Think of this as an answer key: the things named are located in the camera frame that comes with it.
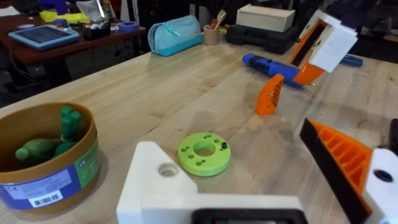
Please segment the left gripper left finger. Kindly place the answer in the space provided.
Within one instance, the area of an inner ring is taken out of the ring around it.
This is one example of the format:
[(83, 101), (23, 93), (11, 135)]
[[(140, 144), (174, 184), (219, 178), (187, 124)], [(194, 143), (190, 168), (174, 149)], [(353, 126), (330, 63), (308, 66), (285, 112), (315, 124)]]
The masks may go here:
[(197, 185), (152, 141), (137, 144), (116, 208), (119, 223), (190, 223)]

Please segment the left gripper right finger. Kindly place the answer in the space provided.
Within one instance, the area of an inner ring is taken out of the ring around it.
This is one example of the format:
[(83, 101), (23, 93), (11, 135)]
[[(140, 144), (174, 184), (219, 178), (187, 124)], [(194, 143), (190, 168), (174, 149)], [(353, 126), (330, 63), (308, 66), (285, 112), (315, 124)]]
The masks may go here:
[(387, 147), (371, 149), (311, 119), (300, 138), (350, 223), (397, 224), (397, 119)]

